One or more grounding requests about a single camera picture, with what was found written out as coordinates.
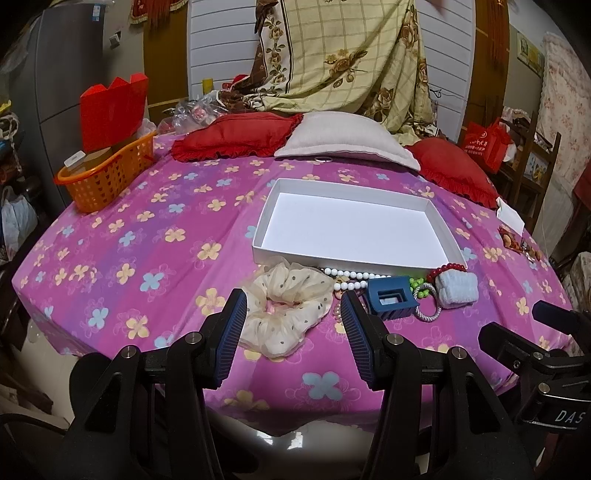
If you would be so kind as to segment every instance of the pearl necklace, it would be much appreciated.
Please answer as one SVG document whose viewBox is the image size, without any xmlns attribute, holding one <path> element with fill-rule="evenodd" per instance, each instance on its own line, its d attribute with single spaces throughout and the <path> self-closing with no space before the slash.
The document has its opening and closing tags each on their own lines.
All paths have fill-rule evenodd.
<svg viewBox="0 0 591 480">
<path fill-rule="evenodd" d="M 324 274 L 325 275 L 330 275 L 331 277 L 349 277 L 351 280 L 351 282 L 341 282 L 341 283 L 335 283 L 333 285 L 333 289 L 334 291 L 339 291 L 339 290 L 359 290 L 361 288 L 366 288 L 368 286 L 367 280 L 370 280 L 372 278 L 387 278 L 387 277 L 391 277 L 392 275 L 378 275 L 375 273 L 360 273 L 360 272 L 350 272 L 349 270 L 337 270 L 336 268 L 329 268 L 326 267 L 324 269 Z"/>
</svg>

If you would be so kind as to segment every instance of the wooden chair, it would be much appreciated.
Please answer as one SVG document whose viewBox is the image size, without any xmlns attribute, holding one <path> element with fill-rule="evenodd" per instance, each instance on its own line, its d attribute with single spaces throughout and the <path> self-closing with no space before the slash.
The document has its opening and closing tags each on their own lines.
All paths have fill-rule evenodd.
<svg viewBox="0 0 591 480">
<path fill-rule="evenodd" d="M 515 156 L 514 165 L 517 165 L 516 169 L 513 169 L 513 167 L 507 165 L 507 163 L 501 165 L 498 176 L 504 179 L 504 185 L 500 194 L 510 207 L 517 210 L 520 217 L 525 222 L 525 228 L 527 231 L 533 233 L 535 224 L 540 216 L 540 210 L 542 208 L 542 203 L 544 202 L 546 190 L 548 190 L 548 185 L 550 184 L 550 177 L 554 171 L 558 149 L 560 148 L 561 135 L 560 133 L 556 133 L 554 146 L 550 152 L 547 152 L 534 142 L 535 129 L 538 124 L 537 111 L 534 112 L 532 116 L 529 129 L 515 125 L 512 122 L 507 122 L 505 120 L 501 121 L 505 125 L 508 125 L 511 131 L 515 132 L 521 138 L 524 147 L 522 151 L 518 150 Z M 531 153 L 534 153 L 548 164 L 541 184 L 524 177 L 525 168 Z M 528 196 L 525 206 L 522 208 L 518 207 L 520 193 L 526 193 Z"/>
</svg>

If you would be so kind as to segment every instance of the white pillow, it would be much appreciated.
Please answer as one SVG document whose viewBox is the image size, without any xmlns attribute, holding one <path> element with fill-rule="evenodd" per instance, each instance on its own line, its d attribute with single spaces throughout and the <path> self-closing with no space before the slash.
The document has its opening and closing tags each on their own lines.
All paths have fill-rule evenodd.
<svg viewBox="0 0 591 480">
<path fill-rule="evenodd" d="M 304 113 L 291 137 L 275 157 L 334 155 L 360 160 L 392 161 L 420 171 L 410 153 L 371 118 L 344 112 Z"/>
</svg>

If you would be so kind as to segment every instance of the clear plastic bag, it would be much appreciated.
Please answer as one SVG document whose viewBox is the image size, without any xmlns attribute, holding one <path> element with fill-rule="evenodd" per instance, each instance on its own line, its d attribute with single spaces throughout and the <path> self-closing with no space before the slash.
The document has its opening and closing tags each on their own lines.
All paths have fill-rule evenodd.
<svg viewBox="0 0 591 480">
<path fill-rule="evenodd" d="M 169 109 L 171 116 L 158 124 L 158 134 L 188 134 L 211 125 L 213 121 L 228 113 L 217 99 L 213 90 L 199 100 L 184 100 Z"/>
</svg>

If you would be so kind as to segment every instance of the orange plastic basket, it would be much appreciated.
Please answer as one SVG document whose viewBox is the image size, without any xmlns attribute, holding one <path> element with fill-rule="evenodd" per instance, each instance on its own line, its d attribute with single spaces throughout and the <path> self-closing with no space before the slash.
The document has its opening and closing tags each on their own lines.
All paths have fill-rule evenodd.
<svg viewBox="0 0 591 480">
<path fill-rule="evenodd" d="M 70 175 L 63 167 L 54 181 L 65 185 L 81 212 L 101 210 L 154 162 L 155 134 L 154 131 L 126 145 L 91 170 Z"/>
</svg>

